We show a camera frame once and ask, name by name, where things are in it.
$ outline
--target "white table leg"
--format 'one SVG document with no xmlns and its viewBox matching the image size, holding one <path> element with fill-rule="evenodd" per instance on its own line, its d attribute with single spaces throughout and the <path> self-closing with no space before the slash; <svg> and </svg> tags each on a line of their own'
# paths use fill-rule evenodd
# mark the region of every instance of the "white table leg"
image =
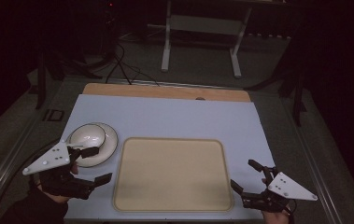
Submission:
<svg viewBox="0 0 354 224">
<path fill-rule="evenodd" d="M 162 61 L 162 72 L 168 71 L 168 64 L 170 62 L 170 18 L 171 18 L 171 0 L 167 1 L 167 19 L 165 21 L 165 44 L 163 52 L 163 61 Z"/>
<path fill-rule="evenodd" d="M 241 28 L 240 28 L 240 32 L 238 33 L 237 42 L 235 43 L 234 48 L 230 49 L 230 58 L 232 60 L 234 77 L 236 78 L 241 77 L 241 70 L 240 70 L 240 65 L 238 63 L 237 52 L 238 49 L 240 48 L 241 41 L 243 40 L 244 32 L 246 31 L 249 15 L 251 11 L 252 8 L 249 7 L 247 9 L 246 17 L 244 18 L 244 21 L 241 23 Z"/>
</svg>

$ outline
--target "metal stand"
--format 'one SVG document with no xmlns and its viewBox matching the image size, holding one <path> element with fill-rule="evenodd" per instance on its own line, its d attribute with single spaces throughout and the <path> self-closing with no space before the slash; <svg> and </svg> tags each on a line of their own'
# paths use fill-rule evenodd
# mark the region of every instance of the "metal stand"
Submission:
<svg viewBox="0 0 354 224">
<path fill-rule="evenodd" d="M 245 18 L 243 21 L 228 21 L 211 18 L 198 18 L 183 15 L 171 14 L 171 0 L 167 1 L 167 18 L 165 25 L 165 44 L 163 51 L 162 72 L 168 71 L 168 65 L 170 61 L 170 33 L 171 29 L 185 30 L 193 32 L 203 32 L 212 34 L 223 35 L 237 35 L 237 41 L 233 48 L 230 49 L 230 57 L 232 60 L 232 66 L 234 76 L 236 78 L 241 77 L 240 65 L 238 63 L 237 52 L 240 48 L 241 41 L 246 31 L 248 19 L 251 13 L 252 7 L 247 9 Z"/>
</svg>

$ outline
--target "robotic arm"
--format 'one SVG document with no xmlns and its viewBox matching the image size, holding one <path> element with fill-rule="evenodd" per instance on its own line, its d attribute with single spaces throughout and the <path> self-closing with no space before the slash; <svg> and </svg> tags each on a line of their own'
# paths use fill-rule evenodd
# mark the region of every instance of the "robotic arm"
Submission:
<svg viewBox="0 0 354 224">
<path fill-rule="evenodd" d="M 79 156 L 84 159 L 98 152 L 98 147 L 78 149 L 61 142 L 25 168 L 22 173 L 24 175 L 39 173 L 42 189 L 47 193 L 86 200 L 96 187 L 108 183 L 112 174 L 98 176 L 92 182 L 75 178 L 70 171 Z"/>
<path fill-rule="evenodd" d="M 292 212 L 287 206 L 291 199 L 317 200 L 315 194 L 300 186 L 287 175 L 279 172 L 276 167 L 262 166 L 254 160 L 249 160 L 248 164 L 258 172 L 264 173 L 266 189 L 260 194 L 247 193 L 235 181 L 231 180 L 232 189 L 241 196 L 245 208 L 272 213 L 285 210 L 290 215 L 290 218 L 293 218 Z"/>
</svg>

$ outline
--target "wooden board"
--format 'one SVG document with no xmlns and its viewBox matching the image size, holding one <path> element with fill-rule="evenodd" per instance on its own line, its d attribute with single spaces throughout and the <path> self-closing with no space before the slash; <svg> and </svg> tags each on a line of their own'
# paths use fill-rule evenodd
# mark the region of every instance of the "wooden board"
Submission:
<svg viewBox="0 0 354 224">
<path fill-rule="evenodd" d="M 211 101 L 250 102 L 249 95 L 246 91 L 207 88 L 89 83 L 86 85 L 83 94 L 192 100 L 200 97 Z"/>
<path fill-rule="evenodd" d="M 225 212 L 233 207 L 229 181 L 219 141 L 129 138 L 114 206 L 123 212 Z"/>
</svg>

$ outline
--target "beige tray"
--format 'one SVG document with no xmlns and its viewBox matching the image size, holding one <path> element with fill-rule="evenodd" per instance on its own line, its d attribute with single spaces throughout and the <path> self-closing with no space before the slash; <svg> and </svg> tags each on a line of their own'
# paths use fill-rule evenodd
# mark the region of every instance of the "beige tray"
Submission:
<svg viewBox="0 0 354 224">
<path fill-rule="evenodd" d="M 136 212 L 219 212 L 233 206 L 223 147 L 216 140 L 129 138 L 115 208 Z"/>
</svg>

